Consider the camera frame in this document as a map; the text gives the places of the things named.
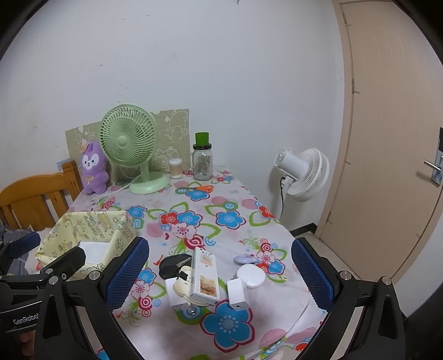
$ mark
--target purple plush toy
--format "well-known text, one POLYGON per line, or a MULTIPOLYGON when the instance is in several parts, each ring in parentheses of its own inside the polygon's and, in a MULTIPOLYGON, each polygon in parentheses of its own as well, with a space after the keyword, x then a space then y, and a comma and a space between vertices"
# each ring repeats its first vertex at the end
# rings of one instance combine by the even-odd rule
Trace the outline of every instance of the purple plush toy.
POLYGON ((98 141, 92 141, 86 147, 83 152, 82 167, 84 193, 87 195, 103 194, 106 191, 109 175, 105 170, 106 156, 98 141))

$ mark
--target floor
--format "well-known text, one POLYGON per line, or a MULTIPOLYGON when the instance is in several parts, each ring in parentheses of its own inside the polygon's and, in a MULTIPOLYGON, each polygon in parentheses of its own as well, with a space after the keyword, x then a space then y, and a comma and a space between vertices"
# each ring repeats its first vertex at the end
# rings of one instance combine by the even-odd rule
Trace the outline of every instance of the floor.
MULTIPOLYGON (((309 241, 311 246, 314 248, 314 250, 320 255, 325 258, 327 258, 332 265, 334 265, 335 269, 337 271, 341 270, 347 270, 349 271, 355 278, 359 278, 344 262, 341 260, 323 241, 320 239, 317 239, 311 232, 307 232, 305 234, 301 234, 298 237, 305 237, 306 240, 309 241)), ((345 351, 352 340, 352 335, 355 331, 355 328, 357 327, 358 321, 360 319, 360 315, 363 308, 356 308, 354 311, 354 314, 352 315, 351 321, 349 322, 349 326, 345 331, 345 334, 343 335, 342 341, 337 347, 337 350, 335 351, 334 355, 332 356, 331 360, 337 360, 340 359, 344 354, 345 351)))

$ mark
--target door handle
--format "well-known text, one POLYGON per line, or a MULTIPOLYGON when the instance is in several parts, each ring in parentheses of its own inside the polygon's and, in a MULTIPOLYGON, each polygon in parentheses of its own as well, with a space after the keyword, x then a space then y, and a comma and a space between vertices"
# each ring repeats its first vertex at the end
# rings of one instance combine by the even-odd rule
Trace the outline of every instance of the door handle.
POLYGON ((426 159, 424 160, 424 163, 425 163, 427 166, 433 168, 434 170, 437 170, 438 172, 441 172, 441 171, 442 171, 441 168, 439 168, 437 165, 434 165, 433 163, 431 163, 430 161, 428 161, 428 160, 426 160, 426 159))

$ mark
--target floral tablecloth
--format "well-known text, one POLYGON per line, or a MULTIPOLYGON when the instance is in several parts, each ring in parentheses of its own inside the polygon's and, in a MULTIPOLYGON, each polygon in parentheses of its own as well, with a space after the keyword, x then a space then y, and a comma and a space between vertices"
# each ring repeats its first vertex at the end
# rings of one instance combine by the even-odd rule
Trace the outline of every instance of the floral tablecloth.
MULTIPOLYGON (((294 359, 307 345, 326 312, 316 306, 291 260, 294 238, 233 174, 217 168, 211 181, 196 182, 189 171, 148 195, 117 191, 121 186, 101 196, 82 193, 70 210, 126 210, 138 235, 149 241, 144 270, 123 307, 113 312, 145 359, 282 359, 284 353, 294 359), (222 298, 195 315, 174 312, 158 276, 159 263, 172 254, 191 254, 195 247, 216 255, 222 298), (259 259, 267 278, 249 290, 251 309, 235 311, 227 301, 226 282, 239 267, 233 262, 239 254, 259 259)), ((107 359, 88 333, 99 358, 107 359)))

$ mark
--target beige door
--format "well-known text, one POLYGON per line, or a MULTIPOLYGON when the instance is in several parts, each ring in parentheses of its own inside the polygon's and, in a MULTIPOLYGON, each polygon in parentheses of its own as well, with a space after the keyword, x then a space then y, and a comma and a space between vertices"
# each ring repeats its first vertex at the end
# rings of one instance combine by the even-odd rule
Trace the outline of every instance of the beige door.
POLYGON ((365 280, 392 277, 441 187, 430 181, 443 126, 443 66, 394 3, 342 4, 354 101, 349 147, 321 239, 365 280))

